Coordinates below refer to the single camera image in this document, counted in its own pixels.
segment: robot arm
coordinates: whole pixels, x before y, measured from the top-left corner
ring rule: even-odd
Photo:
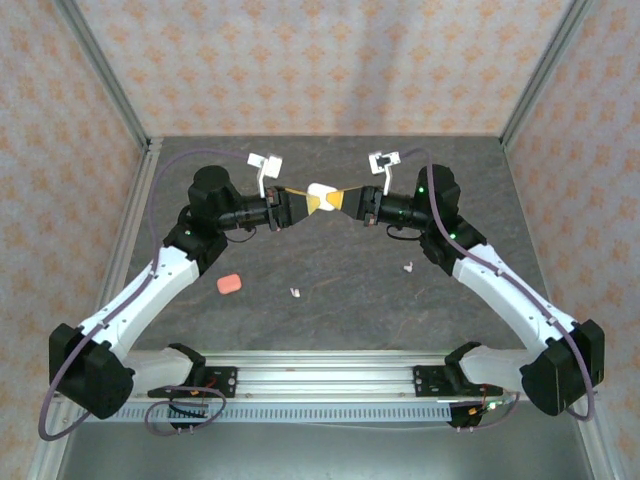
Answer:
[[[61,324],[51,334],[52,382],[80,342],[92,335],[62,376],[57,387],[60,393],[104,419],[117,412],[132,393],[164,385],[198,385],[204,358],[197,352],[178,344],[154,353],[130,352],[131,347],[156,315],[218,259],[227,247],[225,231],[251,230],[258,225],[278,231],[300,222],[318,207],[320,200],[304,192],[264,187],[264,175],[277,177],[280,162],[277,157],[250,157],[249,163],[260,169],[260,193],[253,196],[241,196],[222,167],[196,172],[189,205],[154,261],[77,328]]]
[[[337,191],[329,193],[327,201],[365,226],[385,223],[399,230],[420,231],[417,240],[429,261],[478,294],[525,346],[525,350],[493,350],[477,342],[463,345],[445,360],[450,378],[455,379],[453,385],[489,384],[524,391],[540,410],[558,415],[586,392],[577,359],[561,329],[575,341],[591,383],[602,382],[602,329],[592,320],[579,324],[538,295],[506,265],[485,237],[458,214],[460,187],[451,170],[433,166],[436,205],[449,237],[470,256],[455,249],[438,229],[429,200],[427,167],[420,171],[411,197],[389,191],[391,166],[400,163],[397,152],[376,152],[369,161],[374,175],[387,174],[384,188],[365,186]],[[482,264],[487,262],[497,271]],[[536,303],[545,307],[546,315]]]

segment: patterned wallpaper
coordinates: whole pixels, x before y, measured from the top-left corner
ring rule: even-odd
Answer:
[[[0,478],[23,479],[47,339],[99,293],[139,152],[51,0],[0,2]]]
[[[553,300],[604,326],[600,394],[629,472],[640,472],[637,0],[592,7],[509,159]]]
[[[499,134],[570,0],[79,0],[148,134]]]

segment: floor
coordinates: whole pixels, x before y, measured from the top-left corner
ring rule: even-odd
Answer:
[[[166,138],[158,170],[178,152],[209,147],[282,156],[277,181],[282,186],[306,190],[312,182],[336,188],[380,185],[383,178],[371,175],[368,153],[413,146],[428,148],[434,161],[452,168],[462,190],[461,214],[521,277],[544,292],[511,173],[495,138]],[[256,170],[242,160],[211,155],[185,159],[159,185],[155,215],[160,237],[186,205],[193,174],[209,164],[227,168],[241,193],[256,193]],[[412,193],[423,165],[416,156],[395,167],[392,190]],[[129,279],[148,263],[151,250],[144,220]],[[414,269],[407,273],[402,267],[410,261]],[[222,296],[216,280],[231,273],[238,273],[244,286]],[[300,298],[291,295],[291,287],[300,290]],[[262,227],[250,242],[230,245],[157,317],[136,348],[181,342],[200,351],[446,351],[470,340],[495,348],[520,346],[497,315],[429,263],[416,243],[391,240],[382,226],[364,228],[340,212],[319,211],[292,228],[274,233]]]

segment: purple cable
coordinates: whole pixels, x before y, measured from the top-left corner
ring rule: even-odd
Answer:
[[[455,242],[449,236],[449,233],[447,232],[447,229],[445,228],[444,224],[442,223],[442,219],[440,218],[440,212],[438,211],[438,203],[436,201],[436,193],[435,193],[435,182],[433,180],[433,163],[431,162],[431,154],[424,148],[414,148],[402,154],[401,157],[408,157],[418,152],[422,152],[427,156],[427,164],[428,164],[427,181],[428,181],[428,187],[429,187],[429,203],[431,204],[433,219],[436,222],[438,231],[444,237],[447,243],[449,243],[449,245],[455,248],[462,255],[464,255],[465,257],[469,257],[473,261],[488,268],[496,275],[500,275],[505,279],[507,279],[507,281],[511,283],[511,285],[513,285],[520,293],[522,293],[531,303],[533,303],[536,306],[536,308],[538,308],[538,310],[540,310],[540,312],[545,316],[545,318],[549,320],[551,325],[553,325],[562,334],[562,336],[567,342],[567,345],[569,345],[569,348],[571,349],[573,356],[578,362],[578,368],[580,369],[580,373],[582,374],[585,390],[587,392],[587,414],[586,415],[581,415],[575,412],[571,407],[567,408],[567,411],[569,412],[570,415],[577,418],[578,420],[582,420],[582,421],[591,420],[595,415],[595,397],[593,393],[593,384],[591,382],[591,377],[589,376],[589,370],[587,369],[587,365],[585,364],[584,358],[582,357],[582,354],[580,353],[580,349],[576,345],[575,340],[573,339],[573,337],[571,337],[571,335],[569,335],[569,332],[567,332],[567,330],[560,324],[560,322],[554,319],[553,314],[547,309],[547,307],[545,307],[545,305],[543,305],[527,288],[525,288],[513,276],[509,275],[506,272],[503,272],[499,267],[493,265],[491,262],[487,262],[486,260],[469,252],[467,249],[460,246],[457,242]]]
[[[80,352],[82,351],[82,349],[93,339],[93,337],[95,337],[97,333],[100,330],[102,330],[122,310],[124,310],[129,305],[131,305],[131,303],[135,301],[140,296],[140,294],[142,294],[144,289],[147,288],[149,283],[151,283],[151,280],[153,280],[155,267],[158,264],[158,259],[160,257],[160,245],[158,242],[158,234],[156,232],[155,223],[153,221],[155,193],[158,186],[158,182],[164,176],[165,172],[175,163],[187,157],[190,157],[192,155],[197,155],[199,153],[208,153],[213,155],[221,155],[221,156],[227,156],[227,157],[239,158],[239,159],[246,158],[246,155],[242,155],[239,153],[226,152],[223,150],[214,150],[211,148],[198,148],[198,149],[187,150],[185,152],[179,153],[178,155],[173,157],[171,160],[169,160],[167,164],[158,172],[158,175],[153,179],[153,182],[151,183],[151,191],[149,193],[148,224],[149,224],[149,230],[151,231],[151,243],[153,245],[153,250],[154,250],[153,260],[151,261],[151,270],[149,272],[149,275],[147,276],[147,278],[144,279],[142,284],[131,294],[131,296],[129,296],[124,302],[122,302],[118,307],[116,307],[106,317],[104,317],[101,325],[100,324],[96,325],[82,340],[80,340],[78,345],[71,351],[69,356],[62,363],[60,369],[53,377],[53,380],[51,381],[51,385],[49,385],[49,389],[47,390],[47,393],[44,397],[44,401],[42,402],[42,408],[40,409],[40,416],[38,419],[38,434],[40,435],[40,438],[42,438],[42,440],[45,440],[48,442],[53,440],[58,440],[64,437],[65,435],[70,434],[72,431],[78,428],[82,422],[84,422],[89,417],[90,413],[85,412],[78,420],[76,420],[74,423],[72,423],[69,427],[62,430],[61,432],[53,435],[47,432],[47,415],[49,413],[49,409],[51,408],[51,402],[53,401],[53,397],[56,393],[56,390],[58,389],[58,386],[60,385],[60,382],[62,381],[62,378],[64,377],[65,373],[67,373],[67,371],[69,370],[69,367],[71,366],[73,361],[78,357],[78,355],[80,355]]]
[[[220,415],[222,415],[223,410],[225,409],[225,407],[227,406],[227,397],[224,396],[224,394],[220,391],[220,390],[216,390],[213,388],[206,388],[206,387],[197,387],[194,389],[194,387],[179,387],[179,386],[172,386],[172,385],[168,385],[166,387],[162,387],[164,390],[173,390],[173,391],[187,391],[187,392],[191,392],[193,390],[197,390],[199,392],[204,392],[204,393],[213,393],[214,395],[217,395],[221,400],[222,400],[222,405],[220,406],[220,408],[218,409],[218,411],[216,412],[215,415],[212,415],[211,418],[208,418],[207,420],[205,420],[204,422],[200,423],[199,425],[193,427],[189,427],[189,432],[193,433],[196,430],[200,430],[201,428],[207,427],[209,425],[211,425]],[[155,428],[153,426],[153,424],[149,421],[149,417],[151,416],[151,412],[153,411],[154,408],[159,407],[160,405],[173,405],[173,406],[180,406],[180,407],[193,407],[193,406],[198,406],[197,403],[193,403],[193,402],[176,402],[175,400],[160,400],[159,402],[154,403],[153,405],[151,405],[148,409],[147,409],[147,413],[145,413],[144,415],[144,425],[145,427],[147,427],[147,430],[149,430],[150,433],[154,434],[154,435],[158,435],[159,437],[171,437],[173,435],[180,435],[182,433],[182,429],[178,428],[177,430],[158,430],[157,428]]]

